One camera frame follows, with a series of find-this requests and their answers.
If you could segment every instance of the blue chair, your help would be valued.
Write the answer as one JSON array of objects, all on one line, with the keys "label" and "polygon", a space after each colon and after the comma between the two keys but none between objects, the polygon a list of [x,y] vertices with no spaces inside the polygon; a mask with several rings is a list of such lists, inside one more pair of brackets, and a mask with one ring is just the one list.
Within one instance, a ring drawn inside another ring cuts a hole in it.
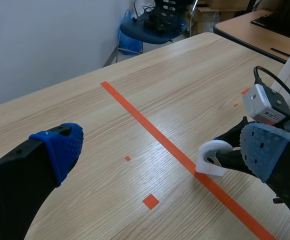
[{"label": "blue chair", "polygon": [[[155,6],[152,8],[152,11],[157,11],[161,13],[162,15],[164,12],[167,15],[173,14],[173,19],[177,20],[175,22],[175,25],[179,26],[178,30],[169,31],[164,34],[158,34],[154,31],[151,31],[144,27],[144,21],[149,19],[149,13],[148,11],[144,12],[142,15],[138,15],[135,2],[137,0],[134,0],[134,8],[136,13],[136,21],[132,22],[126,22],[120,25],[120,32],[117,42],[117,48],[116,48],[116,63],[118,62],[119,57],[119,50],[132,52],[135,54],[142,54],[143,53],[143,42],[149,43],[149,44],[165,44],[167,42],[174,43],[173,39],[181,35],[186,29],[187,29],[187,21],[185,20],[185,12],[186,7],[193,3],[193,0],[155,0]],[[142,48],[140,52],[132,51],[125,48],[120,48],[120,39],[121,39],[121,33],[125,34],[126,36],[139,40],[142,42]]]}]

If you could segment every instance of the black cable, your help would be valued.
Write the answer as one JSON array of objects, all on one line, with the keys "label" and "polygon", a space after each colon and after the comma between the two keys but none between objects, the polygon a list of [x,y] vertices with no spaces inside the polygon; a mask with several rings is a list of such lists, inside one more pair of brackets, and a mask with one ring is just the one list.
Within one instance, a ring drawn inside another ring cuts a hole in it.
[{"label": "black cable", "polygon": [[262,66],[254,67],[253,72],[254,72],[254,77],[255,77],[255,84],[260,84],[263,87],[266,86],[265,83],[263,83],[262,79],[260,78],[259,71],[262,71],[262,72],[268,74],[269,76],[271,76],[290,95],[289,87],[286,86],[286,84],[282,80],[280,80],[280,78],[278,76],[276,76],[274,73],[272,73],[271,71],[267,70],[266,68],[264,68]]}]

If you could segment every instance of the wood grain tabletop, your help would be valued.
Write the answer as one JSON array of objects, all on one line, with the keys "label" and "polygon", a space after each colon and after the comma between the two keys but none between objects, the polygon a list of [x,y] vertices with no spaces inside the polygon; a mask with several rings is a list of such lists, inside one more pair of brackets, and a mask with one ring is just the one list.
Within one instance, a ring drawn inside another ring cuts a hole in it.
[{"label": "wood grain tabletop", "polygon": [[[256,65],[275,74],[283,66],[203,33],[1,104],[0,157],[61,123],[84,131],[78,163],[26,239],[257,239],[100,85],[109,82],[195,162],[201,144],[246,116],[241,92]],[[211,178],[275,238],[290,239],[290,211],[273,204],[267,185],[234,170]],[[159,201],[153,209],[143,203],[150,194]]]}]

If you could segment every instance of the cardboard box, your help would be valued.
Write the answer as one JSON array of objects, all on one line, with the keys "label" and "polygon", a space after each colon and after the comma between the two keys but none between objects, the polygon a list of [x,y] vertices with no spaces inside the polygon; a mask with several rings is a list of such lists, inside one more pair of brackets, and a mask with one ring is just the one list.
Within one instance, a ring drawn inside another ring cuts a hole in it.
[{"label": "cardboard box", "polygon": [[205,0],[211,9],[217,10],[246,10],[250,0]]}]

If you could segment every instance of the black equipment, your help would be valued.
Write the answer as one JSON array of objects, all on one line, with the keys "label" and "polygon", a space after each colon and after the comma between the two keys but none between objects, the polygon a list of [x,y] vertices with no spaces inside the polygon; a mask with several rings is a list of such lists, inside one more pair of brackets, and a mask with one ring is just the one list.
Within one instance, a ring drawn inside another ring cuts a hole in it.
[{"label": "black equipment", "polygon": [[290,38],[290,0],[283,0],[273,14],[262,16],[251,23]]}]

